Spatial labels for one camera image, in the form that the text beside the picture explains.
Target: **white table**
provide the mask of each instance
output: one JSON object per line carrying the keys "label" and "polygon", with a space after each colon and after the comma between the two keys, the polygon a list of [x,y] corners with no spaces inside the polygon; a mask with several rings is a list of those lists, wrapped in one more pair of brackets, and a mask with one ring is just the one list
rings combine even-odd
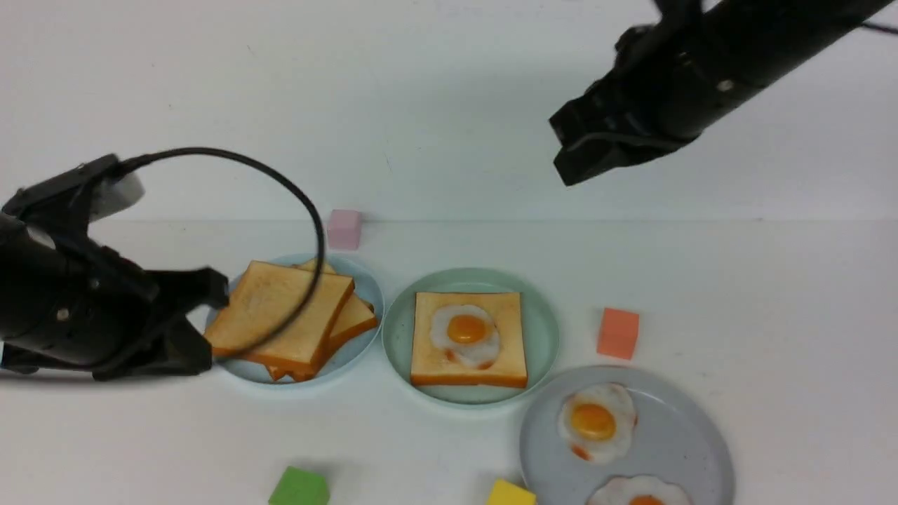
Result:
{"label": "white table", "polygon": [[[311,250],[310,229],[110,221],[95,236],[147,268],[233,275]],[[358,258],[387,300],[450,267],[526,277],[562,326],[553,373],[611,362],[594,353],[601,307],[639,311],[632,365],[717,422],[738,504],[894,500],[898,224],[366,224]],[[221,370],[128,387],[0,382],[0,501],[265,503],[286,465],[324,473],[332,505],[476,505],[496,478],[520,480],[526,401],[454,411],[398,380],[378,341],[308,393]]]}

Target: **gray plate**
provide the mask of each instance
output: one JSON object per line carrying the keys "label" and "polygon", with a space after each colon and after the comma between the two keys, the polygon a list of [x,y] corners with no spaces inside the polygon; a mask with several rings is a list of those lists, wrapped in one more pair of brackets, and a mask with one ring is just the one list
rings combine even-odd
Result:
{"label": "gray plate", "polygon": [[[605,382],[627,387],[639,423],[626,456],[593,465],[574,456],[557,421],[569,395]],[[609,478],[642,474],[681,486],[694,505],[733,503],[733,462],[717,427],[678,389],[632,368],[578,368],[549,382],[524,417],[520,450],[524,481],[540,505],[585,504]]]}

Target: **plate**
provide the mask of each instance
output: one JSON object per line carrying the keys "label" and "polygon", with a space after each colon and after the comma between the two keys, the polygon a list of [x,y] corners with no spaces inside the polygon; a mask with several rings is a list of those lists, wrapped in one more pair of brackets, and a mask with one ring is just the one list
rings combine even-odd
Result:
{"label": "plate", "polygon": [[[525,389],[492,385],[428,385],[415,387],[411,375],[411,343],[415,328],[415,294],[521,293],[524,354],[529,380]],[[546,299],[518,277],[492,269],[442,270],[405,288],[383,319],[383,350],[403,384],[438,403],[463,408],[497,406],[532,391],[546,378],[559,353],[559,324]]]}
{"label": "plate", "polygon": [[[565,399],[583,387],[616,382],[627,387],[639,422],[629,453],[593,465],[570,451],[558,433]],[[581,505],[610,477],[655,475],[682,487],[696,505],[732,505],[733,462],[708,415],[664,380],[632,368],[579,368],[542,389],[524,416],[521,470],[540,505]]]}
{"label": "plate", "polygon": [[[293,254],[269,260],[268,262],[288,266],[297,263],[305,263],[314,257],[314,254]],[[348,275],[355,280],[356,294],[358,297],[374,306],[374,315],[377,316],[377,321],[382,322],[383,293],[381,292],[381,288],[377,284],[377,281],[374,280],[374,275],[371,274],[371,271],[359,264],[356,260],[349,259],[346,256],[329,254],[325,261],[333,267],[338,274]],[[237,283],[240,282],[241,277],[242,275],[237,276],[237,278],[231,281],[231,284],[228,286],[229,292],[237,287]],[[212,320],[215,319],[217,314],[217,311],[211,311],[209,313],[209,316],[206,319],[207,327],[212,323]],[[290,377],[283,377],[277,382],[272,381],[269,372],[264,366],[244,359],[224,360],[219,363],[219,366],[241,379],[260,385],[270,385],[277,388],[299,388],[318,385],[325,380],[337,377],[358,363],[362,354],[371,347],[371,343],[374,342],[374,337],[377,335],[378,328],[368,330],[347,342],[336,354],[330,357],[330,360],[328,360],[327,364],[324,365],[324,368],[318,372],[318,375],[315,376],[315,378],[303,382],[294,382]]]}

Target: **white backdrop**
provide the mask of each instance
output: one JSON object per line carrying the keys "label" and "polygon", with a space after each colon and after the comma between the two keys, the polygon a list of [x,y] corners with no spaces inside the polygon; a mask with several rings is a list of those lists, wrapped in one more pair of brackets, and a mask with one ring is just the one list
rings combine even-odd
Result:
{"label": "white backdrop", "polygon": [[[898,39],[872,32],[681,153],[566,189],[547,118],[655,18],[649,0],[10,0],[0,189],[210,145],[274,165],[324,211],[380,219],[898,218]],[[124,218],[301,216],[228,163],[142,177]]]}

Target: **yellow cube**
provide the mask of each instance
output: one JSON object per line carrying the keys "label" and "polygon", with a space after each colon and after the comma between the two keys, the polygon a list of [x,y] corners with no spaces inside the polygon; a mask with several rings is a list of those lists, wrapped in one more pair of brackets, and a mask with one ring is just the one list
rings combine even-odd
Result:
{"label": "yellow cube", "polygon": [[499,479],[493,486],[487,505],[535,505],[536,495]]}

